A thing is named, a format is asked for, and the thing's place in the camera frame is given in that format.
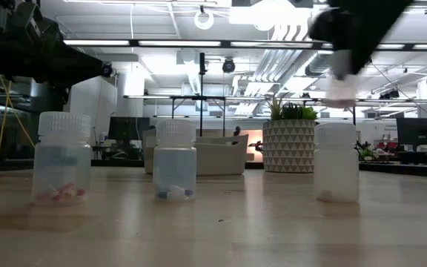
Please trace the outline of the white opaque pill bottle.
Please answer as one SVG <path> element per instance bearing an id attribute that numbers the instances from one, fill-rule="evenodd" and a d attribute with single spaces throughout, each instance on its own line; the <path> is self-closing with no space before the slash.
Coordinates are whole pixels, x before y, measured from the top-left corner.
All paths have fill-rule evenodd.
<path id="1" fill-rule="evenodd" d="M 322 123 L 314 127 L 314 196 L 326 202 L 360 198 L 355 125 Z"/>

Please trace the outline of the green potted plant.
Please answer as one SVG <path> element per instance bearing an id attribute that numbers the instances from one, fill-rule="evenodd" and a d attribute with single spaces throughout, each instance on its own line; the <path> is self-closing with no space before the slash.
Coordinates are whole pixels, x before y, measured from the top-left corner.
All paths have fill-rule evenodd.
<path id="1" fill-rule="evenodd" d="M 266 100 L 267 107 L 271 112 L 271 120 L 282 119 L 308 119 L 316 120 L 317 112 L 312 107 L 298 105 L 291 102 L 284 103 L 282 98 L 272 96 Z"/>

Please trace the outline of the black computer monitor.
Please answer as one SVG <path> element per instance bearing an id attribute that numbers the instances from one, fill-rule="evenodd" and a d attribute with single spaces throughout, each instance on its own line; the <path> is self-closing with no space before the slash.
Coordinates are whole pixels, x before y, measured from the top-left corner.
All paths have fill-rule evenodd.
<path id="1" fill-rule="evenodd" d="M 396 123 L 401 145 L 427 145 L 427 118 L 398 118 Z"/>
<path id="2" fill-rule="evenodd" d="M 142 133 L 150 129 L 149 117 L 112 116 L 108 138 L 115 140 L 142 140 Z"/>

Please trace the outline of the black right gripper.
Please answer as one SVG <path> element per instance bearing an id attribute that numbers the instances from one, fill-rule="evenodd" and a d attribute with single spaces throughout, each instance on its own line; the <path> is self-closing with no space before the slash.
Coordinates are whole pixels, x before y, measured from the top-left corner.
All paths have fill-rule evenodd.
<path id="1" fill-rule="evenodd" d="M 335 50 L 341 50 L 340 77 L 344 79 L 357 75 L 368 64 L 376 46 L 400 17 L 401 13 L 340 13 L 333 20 L 332 11 L 325 10 L 311 20 L 308 37 L 331 42 Z"/>

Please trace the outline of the clear pill bottle pink capsules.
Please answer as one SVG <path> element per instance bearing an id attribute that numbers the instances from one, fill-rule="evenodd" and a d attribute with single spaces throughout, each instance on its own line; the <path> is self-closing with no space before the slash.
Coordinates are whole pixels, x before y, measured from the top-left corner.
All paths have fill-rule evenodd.
<path id="1" fill-rule="evenodd" d="M 31 200 L 36 205 L 84 202 L 90 183 L 91 118 L 84 114 L 48 111 L 39 117 Z"/>

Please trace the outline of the black metal table frame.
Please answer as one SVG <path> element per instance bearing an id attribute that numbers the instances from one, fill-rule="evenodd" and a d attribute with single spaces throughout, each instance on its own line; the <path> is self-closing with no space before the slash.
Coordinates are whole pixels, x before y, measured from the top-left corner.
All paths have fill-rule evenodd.
<path id="1" fill-rule="evenodd" d="M 170 99 L 172 101 L 172 107 L 171 107 L 171 119 L 174 119 L 174 111 L 176 110 L 176 106 L 175 106 L 175 102 L 177 99 L 181 99 L 182 101 L 189 99 L 189 100 L 193 100 L 193 101 L 200 101 L 200 95 L 193 95 L 193 96 L 151 96 L 151 95 L 147 95 L 147 96 L 128 96 L 128 95 L 124 95 L 123 96 L 125 99 Z M 208 101 L 222 101 L 223 105 L 220 105 L 219 107 L 222 109 L 222 135 L 225 136 L 225 119 L 226 119 L 226 115 L 225 115 L 225 110 L 226 110 L 226 102 L 228 100 L 248 100 L 248 98 L 242 98 L 242 97 L 226 97 L 226 96 L 204 96 L 205 97 L 205 101 L 204 102 L 208 102 Z M 264 98 L 258 98 L 258 99 L 251 99 L 251 101 L 266 101 L 267 99 Z M 305 104 L 307 102 L 321 102 L 323 104 L 325 99 L 306 99 L 306 98 L 298 98 L 298 101 L 302 102 L 302 105 L 305 106 Z M 355 111 L 355 106 L 354 107 L 350 107 L 352 109 L 352 114 L 353 114 L 353 123 L 356 123 L 356 111 Z"/>

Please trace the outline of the clear pill bottle blue capsules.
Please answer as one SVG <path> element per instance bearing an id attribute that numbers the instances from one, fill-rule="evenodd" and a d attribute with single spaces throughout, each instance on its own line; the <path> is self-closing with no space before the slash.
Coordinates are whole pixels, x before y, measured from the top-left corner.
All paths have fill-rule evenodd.
<path id="1" fill-rule="evenodd" d="M 156 125 L 153 150 L 155 198 L 166 202 L 193 200 L 196 195 L 195 123 L 166 119 Z"/>

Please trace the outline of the small green desk plant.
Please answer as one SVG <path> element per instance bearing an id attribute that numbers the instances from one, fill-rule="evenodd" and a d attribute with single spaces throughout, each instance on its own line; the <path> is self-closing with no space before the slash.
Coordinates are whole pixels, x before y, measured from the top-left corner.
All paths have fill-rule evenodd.
<path id="1" fill-rule="evenodd" d="M 361 161 L 372 161 L 375 158 L 374 152 L 371 150 L 371 144 L 368 142 L 363 144 L 358 142 L 357 150 Z"/>

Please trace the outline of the triangle patterned planter pot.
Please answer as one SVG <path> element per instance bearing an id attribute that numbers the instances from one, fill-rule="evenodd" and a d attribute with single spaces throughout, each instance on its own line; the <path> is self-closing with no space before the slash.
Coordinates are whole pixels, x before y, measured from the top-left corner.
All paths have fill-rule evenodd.
<path id="1" fill-rule="evenodd" d="M 263 165 L 267 172 L 314 172 L 314 127 L 310 119 L 281 119 L 262 125 Z"/>

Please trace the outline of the beige plastic basket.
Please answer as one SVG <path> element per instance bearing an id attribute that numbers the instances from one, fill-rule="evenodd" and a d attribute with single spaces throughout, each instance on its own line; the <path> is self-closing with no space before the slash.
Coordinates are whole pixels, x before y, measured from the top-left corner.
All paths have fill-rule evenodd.
<path id="1" fill-rule="evenodd" d="M 153 150 L 156 147 L 156 130 L 142 134 L 145 170 L 153 174 Z M 222 138 L 196 138 L 197 176 L 240 175 L 245 170 L 248 136 Z"/>

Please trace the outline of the black rail with light strips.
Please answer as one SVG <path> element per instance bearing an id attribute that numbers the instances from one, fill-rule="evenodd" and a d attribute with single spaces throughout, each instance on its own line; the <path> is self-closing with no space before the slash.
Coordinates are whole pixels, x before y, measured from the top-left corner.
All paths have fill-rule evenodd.
<path id="1" fill-rule="evenodd" d="M 326 42 L 310 41 L 229 41 L 229 40 L 184 40 L 184 39 L 68 39 L 71 47 L 149 47 L 149 48 L 209 48 L 220 49 L 272 49 L 272 50 L 333 50 Z M 427 43 L 383 43 L 377 51 L 427 52 Z"/>

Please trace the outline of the silver ventilation duct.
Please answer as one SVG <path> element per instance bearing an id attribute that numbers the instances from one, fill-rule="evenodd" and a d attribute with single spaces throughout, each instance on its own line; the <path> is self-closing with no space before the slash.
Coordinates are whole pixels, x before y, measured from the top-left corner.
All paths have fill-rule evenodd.
<path id="1" fill-rule="evenodd" d="M 329 59 L 331 56 L 331 53 L 317 53 L 306 65 L 305 75 L 317 77 L 326 74 L 330 68 Z"/>

